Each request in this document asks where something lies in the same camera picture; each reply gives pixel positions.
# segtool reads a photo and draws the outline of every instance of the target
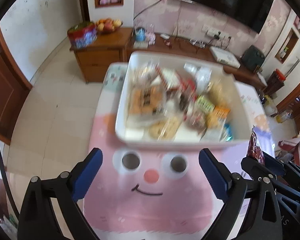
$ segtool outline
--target screw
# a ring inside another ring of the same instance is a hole
[[[33,176],[32,178],[31,178],[31,182],[37,182],[38,181],[38,176]]]
[[[265,182],[266,184],[270,183],[270,179],[268,177],[264,177],[263,178],[263,182]]]
[[[67,178],[68,176],[69,176],[69,172],[68,171],[64,171],[64,172],[62,172],[60,174],[60,177],[63,178],[63,179]]]
[[[239,173],[234,172],[234,173],[232,173],[232,178],[234,178],[234,179],[240,179],[241,176],[240,176]]]

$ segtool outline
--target pink wallpaper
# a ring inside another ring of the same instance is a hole
[[[134,15],[156,1],[158,0],[134,0]],[[154,24],[155,32],[171,35],[177,24],[180,3],[178,0],[163,0],[138,16],[134,25],[146,27],[147,24]],[[202,32],[202,26],[209,25],[232,36],[228,49],[235,55],[241,56],[250,45],[255,45],[266,55],[280,35],[289,12],[290,7],[284,0],[274,0],[265,24],[260,34],[257,34],[209,7],[182,2],[178,35],[209,41],[211,38]]]

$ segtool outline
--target wall outlet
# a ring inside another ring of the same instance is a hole
[[[206,35],[208,35],[209,37],[213,38],[214,35],[219,35],[219,32],[220,32],[220,39],[228,39],[229,38],[229,34],[228,33],[225,33],[221,30],[218,30],[214,27],[211,27],[209,25],[203,25],[202,27],[202,32],[206,33]]]

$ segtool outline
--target black speaker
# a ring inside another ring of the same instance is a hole
[[[265,55],[263,55],[258,48],[251,45],[250,48],[245,51],[241,60],[248,70],[256,72],[265,61]]]

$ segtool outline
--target red wrapper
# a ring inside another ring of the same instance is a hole
[[[249,141],[247,156],[255,158],[260,164],[265,165],[265,157],[263,156],[260,142],[254,131],[254,127],[252,128],[252,134]]]

